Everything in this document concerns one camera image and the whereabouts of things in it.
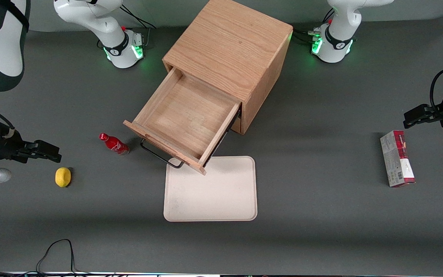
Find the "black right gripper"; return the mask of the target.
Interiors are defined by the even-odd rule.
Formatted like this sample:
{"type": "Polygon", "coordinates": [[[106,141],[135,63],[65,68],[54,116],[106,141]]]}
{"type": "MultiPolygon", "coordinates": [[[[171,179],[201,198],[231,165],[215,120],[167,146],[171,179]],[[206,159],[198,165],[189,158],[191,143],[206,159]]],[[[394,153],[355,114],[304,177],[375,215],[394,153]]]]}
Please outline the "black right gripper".
{"type": "Polygon", "coordinates": [[[30,153],[28,153],[28,158],[30,159],[44,159],[55,163],[60,163],[62,159],[62,156],[59,153],[59,147],[42,140],[26,143],[22,139],[20,133],[15,131],[12,137],[1,138],[0,160],[13,160],[26,164],[28,158],[19,156],[19,150],[24,149],[26,145],[28,151],[30,151],[30,153]]]}

